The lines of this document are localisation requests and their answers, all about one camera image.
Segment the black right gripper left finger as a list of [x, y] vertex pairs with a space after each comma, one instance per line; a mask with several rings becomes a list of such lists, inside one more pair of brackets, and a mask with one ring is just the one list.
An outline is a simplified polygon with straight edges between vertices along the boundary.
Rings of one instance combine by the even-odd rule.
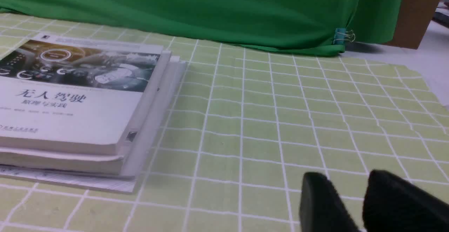
[[358, 232], [334, 185], [318, 172], [303, 175], [299, 220], [302, 232]]

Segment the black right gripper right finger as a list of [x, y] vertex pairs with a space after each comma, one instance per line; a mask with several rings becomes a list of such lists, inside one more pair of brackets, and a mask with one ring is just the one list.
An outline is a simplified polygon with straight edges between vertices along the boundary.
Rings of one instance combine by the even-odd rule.
[[368, 232], [447, 232], [446, 202], [386, 170], [372, 170], [363, 201]]

